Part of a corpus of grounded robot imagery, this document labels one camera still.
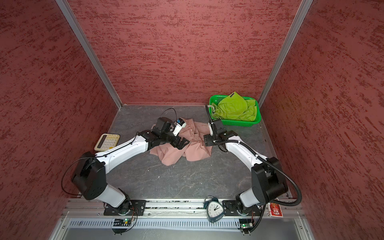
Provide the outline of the pink shorts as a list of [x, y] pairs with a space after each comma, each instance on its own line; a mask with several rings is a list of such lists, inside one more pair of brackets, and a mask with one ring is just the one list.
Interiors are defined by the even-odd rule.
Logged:
[[212, 147], [205, 146], [204, 142], [204, 136], [210, 133], [209, 125], [192, 119], [184, 119], [184, 121], [186, 127], [180, 131], [179, 136], [190, 141], [187, 146], [179, 150], [171, 144], [164, 144], [150, 150], [150, 154], [159, 157], [165, 166], [176, 164], [181, 157], [185, 157], [189, 162], [195, 162], [212, 155]]

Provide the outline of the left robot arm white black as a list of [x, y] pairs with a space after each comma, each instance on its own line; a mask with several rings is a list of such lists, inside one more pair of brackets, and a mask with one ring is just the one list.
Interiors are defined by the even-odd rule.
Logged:
[[96, 199], [119, 211], [128, 211], [131, 199], [122, 190], [107, 183], [107, 174], [125, 161], [160, 145], [170, 144], [182, 150], [190, 143], [179, 136], [186, 126], [187, 123], [181, 118], [173, 122], [160, 117], [151, 130], [138, 132], [121, 145], [95, 155], [87, 152], [78, 159], [71, 182], [86, 200]]

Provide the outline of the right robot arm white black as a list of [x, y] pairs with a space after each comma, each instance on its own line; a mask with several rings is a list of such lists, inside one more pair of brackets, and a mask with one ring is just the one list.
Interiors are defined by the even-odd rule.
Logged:
[[256, 152], [237, 133], [227, 131], [221, 120], [210, 120], [209, 128], [210, 133], [204, 136], [205, 145], [224, 145], [251, 172], [251, 188], [237, 196], [239, 208], [265, 205], [289, 190], [279, 160]]

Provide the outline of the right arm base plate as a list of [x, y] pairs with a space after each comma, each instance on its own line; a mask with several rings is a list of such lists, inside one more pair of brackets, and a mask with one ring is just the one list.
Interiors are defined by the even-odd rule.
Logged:
[[258, 217], [261, 215], [261, 209], [255, 205], [252, 207], [244, 207], [237, 200], [223, 200], [224, 215], [226, 217]]

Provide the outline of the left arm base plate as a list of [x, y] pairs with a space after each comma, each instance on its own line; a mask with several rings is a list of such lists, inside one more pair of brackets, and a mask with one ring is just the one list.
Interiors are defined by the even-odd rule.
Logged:
[[146, 200], [125, 200], [119, 207], [114, 208], [104, 203], [104, 216], [142, 216], [146, 208]]

